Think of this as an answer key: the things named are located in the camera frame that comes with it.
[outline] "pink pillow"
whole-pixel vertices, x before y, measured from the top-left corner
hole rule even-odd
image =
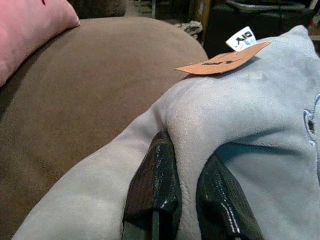
[[[79,24],[67,0],[0,0],[0,87],[33,51]]]

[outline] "paper tag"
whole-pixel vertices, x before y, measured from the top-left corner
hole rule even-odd
[[[245,64],[261,49],[268,46],[269,44],[269,41],[265,41],[248,47],[243,51],[222,53],[211,58],[208,61],[189,66],[179,67],[176,68],[176,70],[196,75],[221,74],[236,69],[242,64]]]
[[[257,41],[254,32],[249,26],[246,26],[230,37],[225,43],[238,52],[257,44]]]

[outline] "brown price tag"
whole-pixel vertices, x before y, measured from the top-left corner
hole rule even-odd
[[[222,74],[245,64],[261,49],[268,46],[269,41],[265,41],[242,51],[222,53],[208,61],[197,63],[189,66],[176,68],[176,70],[195,75]]]

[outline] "clothing tag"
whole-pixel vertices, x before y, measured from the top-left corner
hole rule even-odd
[[[246,26],[230,37],[225,43],[238,52],[257,44],[257,41],[254,32],[249,26]]]
[[[221,74],[236,69],[237,67],[246,63],[261,49],[268,46],[269,44],[269,41],[265,41],[248,47],[243,51],[222,53],[211,58],[208,61],[189,66],[179,67],[176,68],[176,70],[196,75]]]

